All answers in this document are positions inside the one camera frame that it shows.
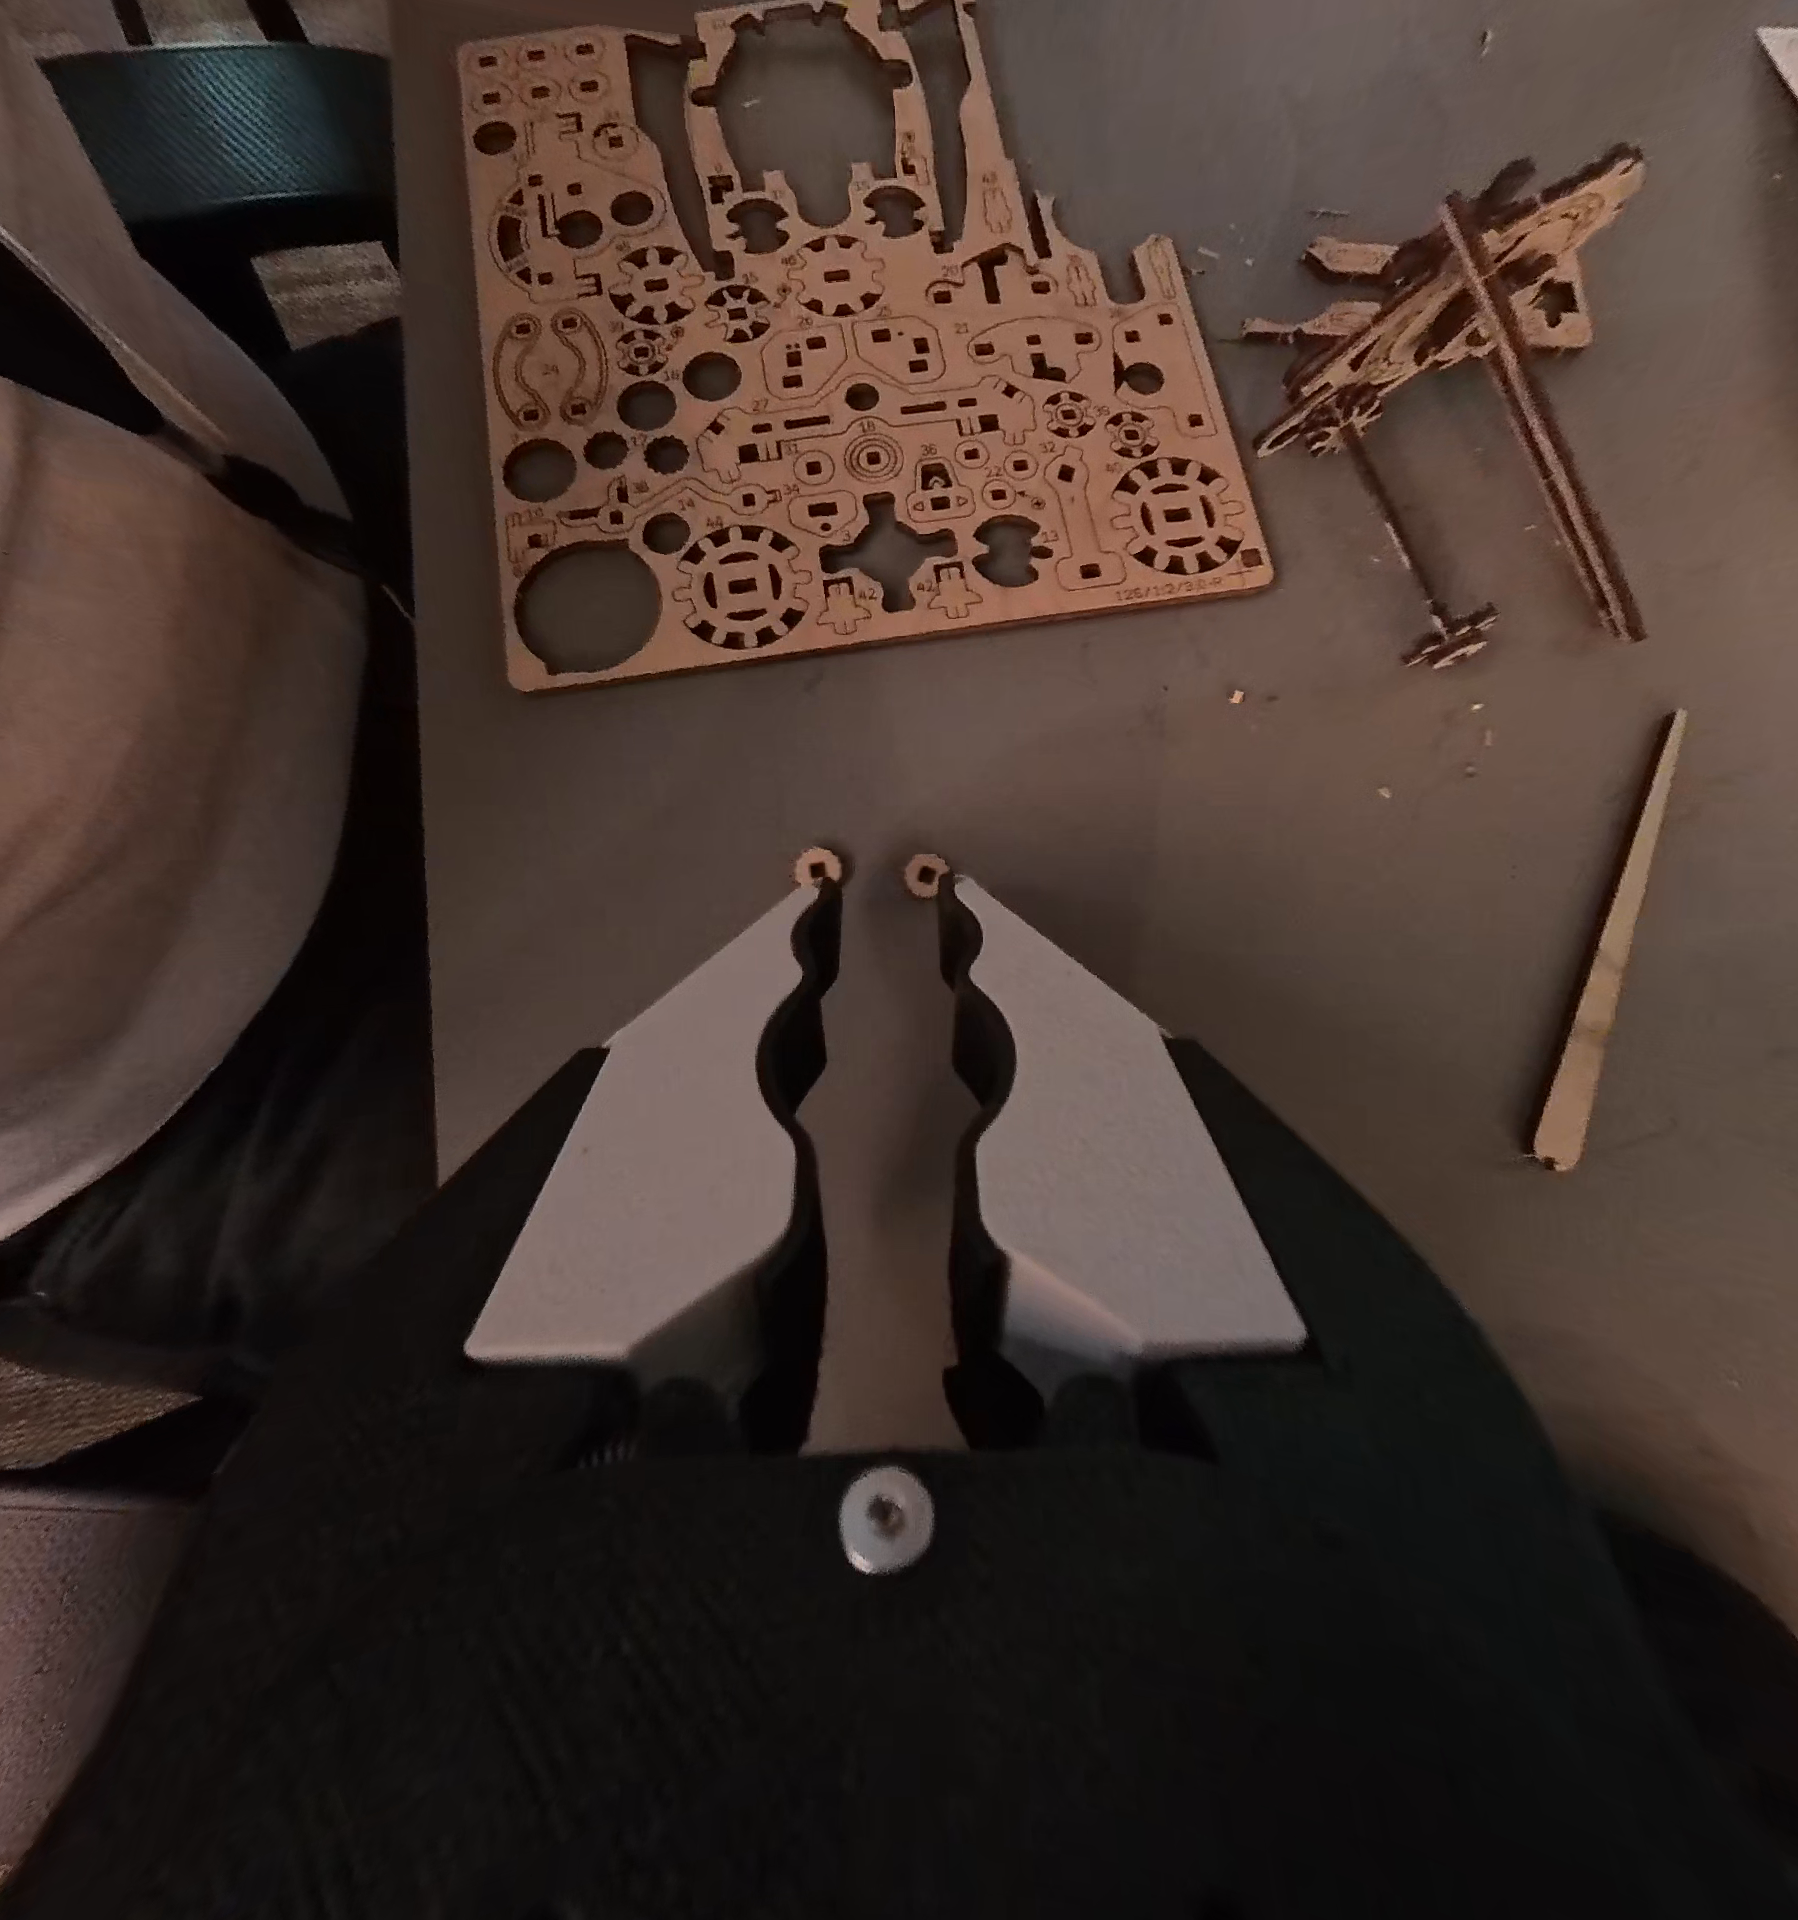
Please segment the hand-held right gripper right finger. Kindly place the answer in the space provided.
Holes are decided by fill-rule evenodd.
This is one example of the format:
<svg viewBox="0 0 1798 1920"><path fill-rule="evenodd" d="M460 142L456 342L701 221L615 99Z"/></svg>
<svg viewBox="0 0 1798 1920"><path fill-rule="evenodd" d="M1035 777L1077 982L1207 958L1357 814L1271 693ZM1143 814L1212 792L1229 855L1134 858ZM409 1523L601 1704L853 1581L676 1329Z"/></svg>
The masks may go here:
<svg viewBox="0 0 1798 1920"><path fill-rule="evenodd" d="M1077 1382L1294 1358L1308 1329L1167 1030L978 880L933 876L959 1145L945 1399L963 1439L1038 1439Z"/></svg>

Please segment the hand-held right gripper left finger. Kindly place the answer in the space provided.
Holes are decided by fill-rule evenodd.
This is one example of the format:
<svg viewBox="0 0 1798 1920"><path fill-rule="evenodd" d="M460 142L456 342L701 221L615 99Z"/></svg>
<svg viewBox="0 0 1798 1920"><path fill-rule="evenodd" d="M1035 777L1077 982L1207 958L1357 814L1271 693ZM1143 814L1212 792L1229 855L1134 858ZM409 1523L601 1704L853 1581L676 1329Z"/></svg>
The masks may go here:
<svg viewBox="0 0 1798 1920"><path fill-rule="evenodd" d="M795 877L603 1043L468 1360L695 1382L757 1454L808 1446L828 1250L801 1108L828 1066L841 910L841 877Z"/></svg>

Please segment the laser-cut wooden parts sheet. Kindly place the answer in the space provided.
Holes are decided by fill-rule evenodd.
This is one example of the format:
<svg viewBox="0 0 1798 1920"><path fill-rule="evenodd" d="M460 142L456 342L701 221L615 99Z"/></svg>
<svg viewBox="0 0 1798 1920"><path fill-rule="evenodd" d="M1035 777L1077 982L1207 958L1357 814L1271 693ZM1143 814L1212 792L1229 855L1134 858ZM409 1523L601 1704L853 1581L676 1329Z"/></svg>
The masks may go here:
<svg viewBox="0 0 1798 1920"><path fill-rule="evenodd" d="M928 5L746 5L688 37L459 46L506 684L633 686L1267 590L1171 238L1132 302L1011 162L976 5L949 235L906 37ZM718 90L776 14L896 81L821 224Z"/></svg>

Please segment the partly built wooden model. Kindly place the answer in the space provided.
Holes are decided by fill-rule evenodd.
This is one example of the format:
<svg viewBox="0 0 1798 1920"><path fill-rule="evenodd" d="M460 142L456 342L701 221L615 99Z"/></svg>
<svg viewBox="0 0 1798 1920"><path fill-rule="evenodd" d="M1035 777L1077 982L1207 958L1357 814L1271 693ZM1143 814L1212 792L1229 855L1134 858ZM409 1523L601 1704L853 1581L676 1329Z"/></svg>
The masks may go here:
<svg viewBox="0 0 1798 1920"><path fill-rule="evenodd" d="M1623 142L1544 187L1532 185L1535 172L1535 161L1514 161L1479 194L1449 194L1438 224L1406 244L1322 235L1302 254L1308 271L1367 295L1332 302L1298 325L1243 327L1250 346L1294 349L1283 409L1251 449L1263 458L1286 448L1347 458L1427 616L1427 629L1403 658L1406 667L1442 671L1476 658L1495 609L1449 607L1367 439L1390 396L1472 363L1493 380L1601 629L1626 645L1646 641L1632 584L1537 371L1544 355L1593 346L1582 251L1641 190L1646 156Z"/></svg>

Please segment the pointed wooden stick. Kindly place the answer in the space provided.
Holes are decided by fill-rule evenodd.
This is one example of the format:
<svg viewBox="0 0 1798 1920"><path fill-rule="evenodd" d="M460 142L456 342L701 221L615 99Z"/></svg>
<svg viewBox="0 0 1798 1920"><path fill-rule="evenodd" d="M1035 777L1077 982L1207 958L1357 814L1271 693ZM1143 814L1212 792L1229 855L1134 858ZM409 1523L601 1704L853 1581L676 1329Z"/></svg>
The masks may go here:
<svg viewBox="0 0 1798 1920"><path fill-rule="evenodd" d="M1632 948L1677 780L1687 721L1687 709L1677 709L1661 730L1649 777L1563 1028L1556 1070L1532 1128L1532 1160L1556 1176L1575 1172L1586 1155L1606 1051L1623 1004Z"/></svg>

